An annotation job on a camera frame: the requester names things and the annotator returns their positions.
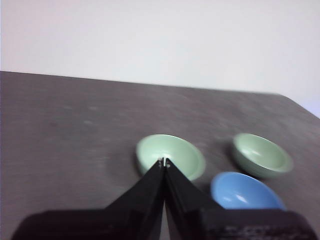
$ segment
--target wall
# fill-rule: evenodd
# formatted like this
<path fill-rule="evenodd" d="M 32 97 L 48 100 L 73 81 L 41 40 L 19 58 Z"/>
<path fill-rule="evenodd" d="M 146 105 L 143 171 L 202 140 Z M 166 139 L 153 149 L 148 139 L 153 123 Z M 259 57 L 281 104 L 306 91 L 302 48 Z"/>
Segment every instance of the wall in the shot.
<path fill-rule="evenodd" d="M 2 0 L 1 69 L 274 92 L 320 116 L 319 0 Z"/>

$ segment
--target gray table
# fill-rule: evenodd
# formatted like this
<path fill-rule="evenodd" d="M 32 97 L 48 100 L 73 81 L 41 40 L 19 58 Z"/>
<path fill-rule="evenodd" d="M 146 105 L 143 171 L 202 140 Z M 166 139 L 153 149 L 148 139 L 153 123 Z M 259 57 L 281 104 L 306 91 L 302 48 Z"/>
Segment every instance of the gray table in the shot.
<path fill-rule="evenodd" d="M 235 134 L 279 144 L 295 169 L 263 182 L 320 234 L 320 119 L 284 96 L 15 72 L 1 72 L 1 91 L 1 239 L 32 213 L 110 204 L 140 178 L 135 146 L 155 133 L 202 151 L 194 184 L 207 193 L 219 172 L 241 171 Z"/>

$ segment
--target bowl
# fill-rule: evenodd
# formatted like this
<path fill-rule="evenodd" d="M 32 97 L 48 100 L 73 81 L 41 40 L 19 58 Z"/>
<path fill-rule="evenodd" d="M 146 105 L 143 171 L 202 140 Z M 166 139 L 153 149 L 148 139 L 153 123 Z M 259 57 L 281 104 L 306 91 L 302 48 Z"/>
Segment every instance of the bowl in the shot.
<path fill-rule="evenodd" d="M 189 179 L 200 177 L 206 162 L 202 153 L 190 142 L 172 135 L 154 134 L 141 139 L 136 146 L 138 167 L 145 174 L 158 158 L 169 158 Z"/>
<path fill-rule="evenodd" d="M 211 196 L 225 209 L 281 209 L 284 203 L 261 181 L 238 172 L 219 173 L 211 181 Z"/>
<path fill-rule="evenodd" d="M 233 156 L 247 173 L 260 178 L 276 177 L 293 169 L 293 162 L 285 150 L 250 133 L 240 133 L 233 138 Z"/>

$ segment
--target table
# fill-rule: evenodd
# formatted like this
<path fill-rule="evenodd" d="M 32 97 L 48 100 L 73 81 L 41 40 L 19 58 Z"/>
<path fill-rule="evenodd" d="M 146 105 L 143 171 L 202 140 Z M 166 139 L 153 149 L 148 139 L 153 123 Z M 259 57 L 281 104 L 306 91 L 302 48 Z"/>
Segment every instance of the table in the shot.
<path fill-rule="evenodd" d="M 241 170 L 235 134 L 265 137 L 293 158 L 291 173 L 263 180 L 320 234 L 320 119 L 277 94 L 195 89 L 64 76 L 1 75 L 1 239 L 27 215 L 104 208 L 140 178 L 136 143 L 170 134 L 193 143 L 207 167 Z M 166 219 L 161 239 L 169 239 Z"/>

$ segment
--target bowl rim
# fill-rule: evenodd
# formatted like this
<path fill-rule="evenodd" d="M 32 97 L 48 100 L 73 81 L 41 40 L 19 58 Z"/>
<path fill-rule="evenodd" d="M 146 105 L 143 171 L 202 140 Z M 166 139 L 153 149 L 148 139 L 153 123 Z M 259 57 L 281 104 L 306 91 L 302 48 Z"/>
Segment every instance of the bowl rim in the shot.
<path fill-rule="evenodd" d="M 225 177 L 231 176 L 231 175 L 238 175 L 241 176 L 243 178 L 248 178 L 254 182 L 256 182 L 257 184 L 259 184 L 262 188 L 264 188 L 267 192 L 269 192 L 275 199 L 277 205 L 279 206 L 278 209 L 282 209 L 282 210 L 287 210 L 286 205 L 284 204 L 284 202 L 282 201 L 282 199 L 279 197 L 278 194 L 276 194 L 275 191 L 273 191 L 270 187 L 268 187 L 266 184 L 264 184 L 262 181 L 259 181 L 258 179 L 255 179 L 252 176 L 240 173 L 240 172 L 236 172 L 236 171 L 224 171 L 224 172 L 220 172 L 218 173 L 212 180 L 211 180 L 211 184 L 210 184 L 210 193 L 211 193 L 211 197 L 217 202 L 217 198 L 218 198 L 218 191 L 216 186 L 220 184 L 221 181 L 224 181 Z M 240 209 L 240 208 L 228 208 L 228 207 L 224 207 L 226 209 Z"/>
<path fill-rule="evenodd" d="M 137 160 L 138 160 L 138 164 L 140 166 L 140 169 L 143 169 L 145 172 L 143 172 L 143 174 L 145 174 L 148 170 L 149 167 L 146 166 L 145 161 L 142 161 L 142 147 L 144 146 L 144 144 L 150 140 L 151 138 L 158 138 L 158 137 L 168 137 L 168 138 L 174 138 L 177 139 L 179 141 L 184 142 L 189 148 L 191 148 L 191 150 L 193 152 L 195 152 L 196 154 L 196 161 L 197 161 L 197 169 L 189 176 L 186 176 L 190 181 L 195 180 L 197 178 L 199 178 L 205 171 L 206 169 L 206 160 L 205 157 L 203 156 L 203 154 L 201 153 L 201 151 L 194 146 L 191 142 L 178 137 L 178 136 L 173 136 L 173 135 L 169 135 L 169 134 L 162 134 L 162 133 L 157 133 L 157 134 L 151 134 L 148 136 L 143 137 L 137 144 L 136 144 L 136 148 L 135 148 L 135 154 L 137 156 Z"/>
<path fill-rule="evenodd" d="M 263 164 L 259 164 L 259 163 L 256 163 L 254 162 L 249 156 L 243 154 L 241 151 L 240 151 L 240 147 L 239 147 L 239 141 L 240 141 L 240 137 L 242 136 L 251 136 L 251 137 L 255 137 L 255 138 L 259 138 L 259 139 L 262 139 L 263 141 L 265 141 L 266 143 L 269 143 L 271 144 L 273 147 L 275 147 L 277 150 L 279 150 L 282 154 L 282 156 L 284 157 L 284 164 L 280 167 L 267 167 L 267 166 L 264 166 Z M 292 158 L 289 156 L 289 154 L 282 148 L 280 147 L 278 144 L 274 143 L 273 141 L 270 141 L 262 136 L 259 136 L 259 135 L 255 135 L 255 134 L 252 134 L 252 133 L 239 133 L 237 135 L 235 135 L 233 137 L 233 140 L 232 140 L 232 143 L 233 143 L 233 146 L 235 147 L 235 149 L 247 160 L 249 161 L 250 163 L 252 163 L 254 166 L 259 166 L 265 170 L 270 170 L 270 171 L 274 171 L 274 172 L 278 172 L 278 173 L 287 173 L 287 172 L 290 172 L 294 165 L 293 165 L 293 161 L 292 161 Z"/>

